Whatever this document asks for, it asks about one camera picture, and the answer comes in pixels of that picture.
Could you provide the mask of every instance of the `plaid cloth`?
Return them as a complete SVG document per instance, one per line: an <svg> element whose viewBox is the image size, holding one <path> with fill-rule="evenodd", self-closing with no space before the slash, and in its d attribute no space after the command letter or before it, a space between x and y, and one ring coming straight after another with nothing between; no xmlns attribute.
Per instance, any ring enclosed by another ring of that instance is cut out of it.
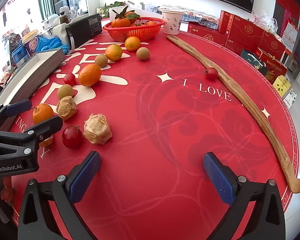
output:
<svg viewBox="0 0 300 240"><path fill-rule="evenodd" d="M160 6L153 7L153 8L150 9L150 12L162 14L162 12L159 11L159 8L160 8ZM204 26L206 26L208 28L211 28L213 30L218 29L218 24L216 24L216 23L213 23L211 21L202 19L200 17L195 17L195 16L191 16L191 15L187 15L187 14L184 14L182 16L182 21L184 21L184 22L198 22L200 25L204 25Z"/></svg>

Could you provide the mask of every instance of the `blue gripper pad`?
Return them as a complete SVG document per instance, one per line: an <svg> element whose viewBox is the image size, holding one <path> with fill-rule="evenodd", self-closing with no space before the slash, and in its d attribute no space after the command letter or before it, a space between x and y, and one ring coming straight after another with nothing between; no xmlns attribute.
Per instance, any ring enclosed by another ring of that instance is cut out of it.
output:
<svg viewBox="0 0 300 240"><path fill-rule="evenodd" d="M70 171L66 182L66 190L69 202L72 205L82 200L100 165L100 154L96 151L91 151L81 164Z"/></svg>
<svg viewBox="0 0 300 240"><path fill-rule="evenodd" d="M30 110L31 107L32 103L30 100L23 100L13 105L7 106L5 114L7 117L13 117L17 114L21 114L22 112Z"/></svg>
<svg viewBox="0 0 300 240"><path fill-rule="evenodd" d="M203 157L203 167L224 203L233 204L237 190L235 174L212 153Z"/></svg>

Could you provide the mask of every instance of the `stack of red boxes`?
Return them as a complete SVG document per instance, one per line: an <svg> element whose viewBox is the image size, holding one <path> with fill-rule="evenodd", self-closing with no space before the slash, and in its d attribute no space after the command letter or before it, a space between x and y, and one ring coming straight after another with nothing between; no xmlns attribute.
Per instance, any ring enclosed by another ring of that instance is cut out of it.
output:
<svg viewBox="0 0 300 240"><path fill-rule="evenodd" d="M276 58L276 60L271 60L272 64L267 64L269 69L276 68L276 73L280 72L279 75L285 75L286 73L287 68L279 63L286 50L285 45L272 34L237 15L221 11L218 30L212 30L196 22L189 22L188 32L218 43L239 56L241 56L243 50L256 55L258 55L258 52L263 51L264 57L269 55L271 58ZM273 80L275 76L271 75L270 82L275 80Z"/></svg>

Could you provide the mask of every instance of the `red tablecloth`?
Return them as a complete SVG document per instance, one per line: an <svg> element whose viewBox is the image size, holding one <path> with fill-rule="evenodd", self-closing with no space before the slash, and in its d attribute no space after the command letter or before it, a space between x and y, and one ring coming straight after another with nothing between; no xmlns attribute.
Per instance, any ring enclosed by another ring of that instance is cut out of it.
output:
<svg viewBox="0 0 300 240"><path fill-rule="evenodd" d="M271 84L229 50L191 34L178 37L220 65L264 110L298 174L295 128ZM103 32L67 56L31 97L33 106L47 103L55 108L65 73L78 73L94 62L109 42L114 41ZM124 50L121 60L102 71L103 81L91 88L74 86L78 113L64 128L74 124L83 131L90 114L102 113L113 138L105 145L84 139L79 150L70 150L62 144L62 131L55 134L53 144L39 150L39 171L13 177L16 221L29 179L44 182L67 174L91 150L101 154L101 168L76 207L99 240L207 238L228 209L202 167L203 155L209 151L236 175L256 182L275 179L286 210L292 194L273 148L245 107L221 81L208 81L202 64L169 42L162 31L142 46L151 51L148 61ZM29 111L17 117L11 131L32 125ZM236 239L251 211L252 205ZM60 227L69 238L62 223Z"/></svg>

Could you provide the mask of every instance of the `plastic bag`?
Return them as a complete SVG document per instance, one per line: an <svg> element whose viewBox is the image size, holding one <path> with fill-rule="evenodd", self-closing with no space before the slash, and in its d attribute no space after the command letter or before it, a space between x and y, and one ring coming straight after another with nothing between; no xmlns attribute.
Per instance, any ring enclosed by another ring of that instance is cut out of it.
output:
<svg viewBox="0 0 300 240"><path fill-rule="evenodd" d="M262 10L262 14L260 16L257 17L256 15L254 15L254 24L273 35L278 31L277 20L271 18L270 15L267 14L264 10Z"/></svg>

